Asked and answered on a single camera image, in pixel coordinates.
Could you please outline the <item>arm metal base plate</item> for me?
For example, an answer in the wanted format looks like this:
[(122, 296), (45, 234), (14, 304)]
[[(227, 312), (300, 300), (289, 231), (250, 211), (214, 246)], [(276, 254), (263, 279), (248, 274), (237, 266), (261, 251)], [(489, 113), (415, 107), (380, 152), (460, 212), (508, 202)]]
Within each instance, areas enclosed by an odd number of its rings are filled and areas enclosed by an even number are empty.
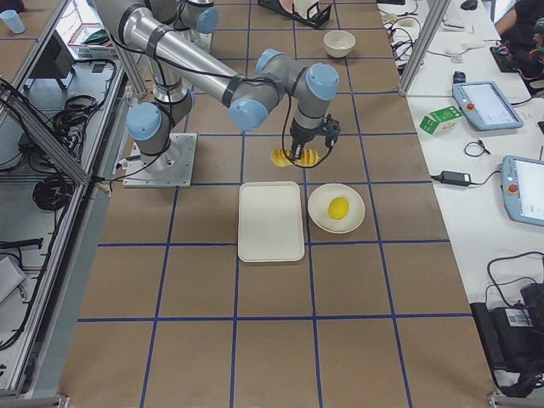
[(159, 156), (141, 152), (145, 142), (133, 142), (133, 154), (138, 159), (122, 168), (127, 188), (190, 187), (196, 155), (197, 133), (170, 133), (169, 145)]

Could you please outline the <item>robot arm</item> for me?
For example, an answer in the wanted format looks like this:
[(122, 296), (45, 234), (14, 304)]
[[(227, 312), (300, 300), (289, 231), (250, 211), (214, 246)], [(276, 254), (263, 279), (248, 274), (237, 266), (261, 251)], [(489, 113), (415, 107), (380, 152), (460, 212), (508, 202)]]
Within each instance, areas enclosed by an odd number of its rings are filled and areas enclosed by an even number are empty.
[(288, 159), (299, 166), (303, 147), (317, 135), (333, 149), (340, 132), (327, 109), (339, 84), (337, 70), (323, 63), (306, 67), (268, 48), (256, 64), (256, 78), (239, 74), (184, 36), (185, 30), (209, 34), (218, 24), (211, 1), (97, 1), (105, 29), (116, 42), (162, 62), (180, 77), (220, 101), (242, 131), (260, 127), (285, 95), (297, 100)]
[(200, 35), (211, 35), (219, 23), (219, 12), (213, 0), (177, 1), (177, 17), (173, 23), (175, 31), (188, 32), (189, 39), (199, 40)]

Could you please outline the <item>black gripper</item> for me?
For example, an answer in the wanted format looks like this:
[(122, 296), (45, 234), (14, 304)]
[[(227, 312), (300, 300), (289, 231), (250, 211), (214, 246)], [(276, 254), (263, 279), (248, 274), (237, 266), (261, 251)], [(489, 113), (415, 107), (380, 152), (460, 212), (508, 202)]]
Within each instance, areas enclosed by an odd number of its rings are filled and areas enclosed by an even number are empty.
[(290, 135), (292, 136), (291, 158), (300, 160), (303, 157), (304, 145), (312, 141), (315, 136), (323, 135), (323, 132), (321, 126), (308, 129), (293, 122), (290, 126)]

